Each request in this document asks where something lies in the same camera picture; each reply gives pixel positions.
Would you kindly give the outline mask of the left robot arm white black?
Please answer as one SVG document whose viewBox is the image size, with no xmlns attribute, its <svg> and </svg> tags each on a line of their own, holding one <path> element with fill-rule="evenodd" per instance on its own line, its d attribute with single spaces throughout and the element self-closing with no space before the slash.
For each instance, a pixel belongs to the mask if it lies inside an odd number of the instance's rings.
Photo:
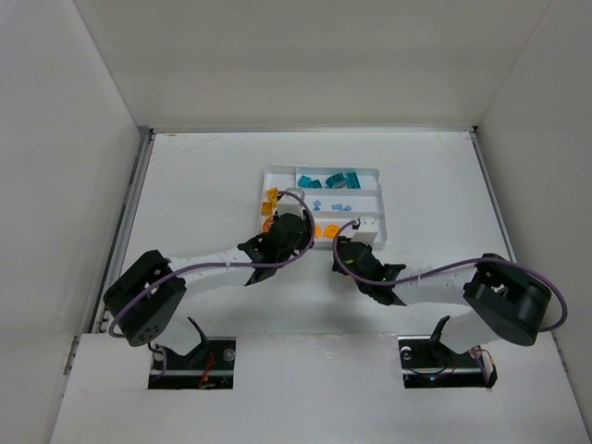
<svg viewBox="0 0 592 444">
<path fill-rule="evenodd" d="M 112 315 L 107 334 L 131 347 L 153 343 L 162 353 L 193 359 L 206 338 L 194 319 L 177 314 L 181 301 L 208 291 L 259 284 L 300 259 L 314 238 L 315 223 L 305 211 L 300 216 L 277 216 L 269 231 L 230 250 L 203 256 L 197 264 L 148 251 L 104 295 Z"/>
</svg>

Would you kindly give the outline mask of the yellow round printed lego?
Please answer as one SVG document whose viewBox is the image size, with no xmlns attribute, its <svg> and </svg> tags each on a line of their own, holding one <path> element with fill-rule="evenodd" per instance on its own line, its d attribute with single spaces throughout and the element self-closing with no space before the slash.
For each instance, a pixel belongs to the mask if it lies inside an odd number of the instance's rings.
<svg viewBox="0 0 592 444">
<path fill-rule="evenodd" d="M 262 225 L 262 232 L 263 233 L 267 233 L 270 231 L 270 229 L 272 228 L 272 226 L 275 223 L 275 219 L 273 217 L 269 217 L 264 224 Z"/>
</svg>

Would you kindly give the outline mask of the small orange square lego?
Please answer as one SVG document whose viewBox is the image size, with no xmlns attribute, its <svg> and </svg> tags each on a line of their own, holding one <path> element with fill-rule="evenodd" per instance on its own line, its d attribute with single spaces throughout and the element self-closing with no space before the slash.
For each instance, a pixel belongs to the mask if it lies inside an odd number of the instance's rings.
<svg viewBox="0 0 592 444">
<path fill-rule="evenodd" d="M 271 216 L 274 214 L 274 205 L 271 202 L 263 202 L 261 205 L 261 215 Z"/>
</svg>

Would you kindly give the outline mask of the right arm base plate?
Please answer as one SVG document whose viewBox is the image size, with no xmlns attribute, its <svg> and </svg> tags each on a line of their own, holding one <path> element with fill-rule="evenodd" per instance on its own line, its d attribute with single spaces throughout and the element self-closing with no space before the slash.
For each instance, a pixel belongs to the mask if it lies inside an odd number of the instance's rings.
<svg viewBox="0 0 592 444">
<path fill-rule="evenodd" d="M 398 336 L 403 386 L 406 389 L 492 389 L 498 370 L 481 346 L 457 354 L 427 336 Z"/>
</svg>

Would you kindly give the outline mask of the teal round printed lego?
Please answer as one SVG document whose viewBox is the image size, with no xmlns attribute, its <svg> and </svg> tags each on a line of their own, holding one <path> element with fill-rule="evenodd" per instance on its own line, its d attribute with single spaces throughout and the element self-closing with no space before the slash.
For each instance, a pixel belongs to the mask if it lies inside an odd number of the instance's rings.
<svg viewBox="0 0 592 444">
<path fill-rule="evenodd" d="M 343 173 L 339 172 L 329 176 L 325 183 L 329 189 L 341 189 L 348 185 L 348 180 Z"/>
</svg>

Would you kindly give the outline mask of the teal curved lego brick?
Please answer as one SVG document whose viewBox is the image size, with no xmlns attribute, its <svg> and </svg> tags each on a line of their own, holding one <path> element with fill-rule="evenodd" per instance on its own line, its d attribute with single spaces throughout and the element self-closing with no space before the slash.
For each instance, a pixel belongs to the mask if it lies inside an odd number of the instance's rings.
<svg viewBox="0 0 592 444">
<path fill-rule="evenodd" d="M 309 177 L 302 175 L 298 180 L 298 186 L 300 188 L 309 188 L 311 181 Z"/>
</svg>

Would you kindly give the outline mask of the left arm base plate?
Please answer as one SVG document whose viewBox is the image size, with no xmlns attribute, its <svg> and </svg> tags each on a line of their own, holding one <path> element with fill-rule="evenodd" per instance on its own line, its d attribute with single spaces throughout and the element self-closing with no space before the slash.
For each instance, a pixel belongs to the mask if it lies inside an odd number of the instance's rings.
<svg viewBox="0 0 592 444">
<path fill-rule="evenodd" d="M 190 364 L 171 350 L 165 360 L 157 347 L 151 361 L 148 389 L 227 390 L 234 386 L 237 341 L 232 337 L 212 337 L 207 351 Z"/>
</svg>

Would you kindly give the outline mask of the yellow curved lego brick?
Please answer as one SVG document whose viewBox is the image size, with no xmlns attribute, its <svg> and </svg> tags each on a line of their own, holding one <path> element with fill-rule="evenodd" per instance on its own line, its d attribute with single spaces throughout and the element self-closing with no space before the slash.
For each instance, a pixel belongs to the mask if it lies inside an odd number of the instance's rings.
<svg viewBox="0 0 592 444">
<path fill-rule="evenodd" d="M 268 201 L 276 206 L 278 204 L 278 188 L 273 187 L 265 191 Z"/>
</svg>

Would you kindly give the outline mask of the orange arch lego piece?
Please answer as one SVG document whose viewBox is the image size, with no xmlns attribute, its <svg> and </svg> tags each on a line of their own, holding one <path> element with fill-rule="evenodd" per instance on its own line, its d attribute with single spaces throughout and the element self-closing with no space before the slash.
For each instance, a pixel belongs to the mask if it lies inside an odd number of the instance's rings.
<svg viewBox="0 0 592 444">
<path fill-rule="evenodd" d="M 324 229 L 323 236 L 328 239 L 334 239 L 339 232 L 339 226 L 337 225 L 327 225 Z"/>
</svg>

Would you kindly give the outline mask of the teal small lego brick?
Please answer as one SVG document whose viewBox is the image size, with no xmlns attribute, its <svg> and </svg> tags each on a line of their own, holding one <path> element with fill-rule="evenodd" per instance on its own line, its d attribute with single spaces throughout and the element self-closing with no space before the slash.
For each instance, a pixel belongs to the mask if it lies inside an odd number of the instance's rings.
<svg viewBox="0 0 592 444">
<path fill-rule="evenodd" d="M 321 181 L 319 179 L 312 179 L 308 185 L 307 185 L 308 189 L 322 189 L 323 188 L 323 184 L 321 183 Z"/>
</svg>

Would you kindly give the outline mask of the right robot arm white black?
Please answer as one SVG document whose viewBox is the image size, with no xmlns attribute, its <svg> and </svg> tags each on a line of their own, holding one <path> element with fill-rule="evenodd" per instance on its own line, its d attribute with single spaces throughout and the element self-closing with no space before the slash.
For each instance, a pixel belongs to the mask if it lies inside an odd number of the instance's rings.
<svg viewBox="0 0 592 444">
<path fill-rule="evenodd" d="M 441 318 L 430 337 L 457 354 L 498 339 L 534 345 L 557 292 L 537 272 L 494 253 L 399 279 L 406 266 L 381 263 L 367 243 L 338 236 L 332 250 L 332 270 L 353 278 L 362 294 L 380 304 L 467 306 L 465 314 Z"/>
</svg>

